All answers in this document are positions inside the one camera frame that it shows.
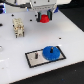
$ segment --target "black wire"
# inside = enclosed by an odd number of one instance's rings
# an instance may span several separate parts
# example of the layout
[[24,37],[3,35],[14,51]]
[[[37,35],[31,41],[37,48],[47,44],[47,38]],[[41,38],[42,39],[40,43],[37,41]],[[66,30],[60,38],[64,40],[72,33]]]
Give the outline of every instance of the black wire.
[[5,3],[7,5],[10,5],[10,6],[21,7],[21,5],[15,5],[15,4],[12,4],[12,3],[7,2],[6,0],[2,0],[2,1],[3,1],[3,3]]
[[17,0],[15,0],[14,3],[17,3]]

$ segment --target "blue disc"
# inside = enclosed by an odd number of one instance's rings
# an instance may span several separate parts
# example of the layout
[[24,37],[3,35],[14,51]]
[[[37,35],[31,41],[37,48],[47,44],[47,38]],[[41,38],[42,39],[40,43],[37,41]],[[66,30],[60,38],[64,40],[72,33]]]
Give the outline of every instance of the blue disc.
[[43,56],[46,60],[54,61],[57,60],[60,56],[60,51],[58,48],[53,46],[48,46],[43,49]]

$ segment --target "white surface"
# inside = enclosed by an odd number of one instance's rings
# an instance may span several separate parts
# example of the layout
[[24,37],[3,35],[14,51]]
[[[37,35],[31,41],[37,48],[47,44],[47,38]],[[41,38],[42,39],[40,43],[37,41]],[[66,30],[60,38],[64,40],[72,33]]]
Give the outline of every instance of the white surface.
[[[21,18],[25,26],[25,37],[16,38],[13,18]],[[0,84],[8,84],[44,72],[84,61],[84,32],[74,25],[60,11],[53,15],[53,21],[37,23],[34,12],[0,15]],[[29,68],[25,53],[43,49],[46,46],[60,46],[67,59]]]
[[17,0],[17,4],[28,3],[30,0]]
[[68,4],[70,3],[72,0],[57,0],[57,5],[61,5],[61,4]]
[[[14,0],[7,0],[7,1],[14,4]],[[22,12],[22,11],[25,12],[25,11],[27,11],[26,8],[12,7],[12,6],[9,6],[9,5],[5,5],[5,7],[6,7],[6,13],[14,13],[14,12]]]
[[2,51],[3,49],[2,49],[2,46],[0,46],[0,52]]

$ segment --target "cable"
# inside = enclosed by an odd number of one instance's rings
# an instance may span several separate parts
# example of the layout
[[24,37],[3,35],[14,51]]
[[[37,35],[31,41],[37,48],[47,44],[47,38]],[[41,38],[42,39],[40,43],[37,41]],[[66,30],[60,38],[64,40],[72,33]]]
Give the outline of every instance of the cable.
[[13,7],[20,7],[20,8],[27,7],[28,9],[31,9],[30,3],[21,4],[21,5],[15,5],[15,4],[12,4],[12,3],[7,2],[6,0],[2,0],[2,2],[5,3],[5,4],[7,4],[7,5],[13,6]]
[[6,0],[2,0],[2,1],[3,1],[3,3],[10,5],[10,6],[14,6],[14,7],[21,7],[22,6],[22,5],[15,5],[15,4],[9,3]]
[[17,0],[14,0],[14,3],[17,3]]

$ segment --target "red component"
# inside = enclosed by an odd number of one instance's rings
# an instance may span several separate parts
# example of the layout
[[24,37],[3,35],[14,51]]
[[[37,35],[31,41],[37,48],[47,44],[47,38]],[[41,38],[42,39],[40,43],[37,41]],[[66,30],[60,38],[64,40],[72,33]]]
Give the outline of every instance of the red component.
[[49,22],[48,15],[42,15],[40,22],[42,22],[42,23],[47,23],[47,22]]

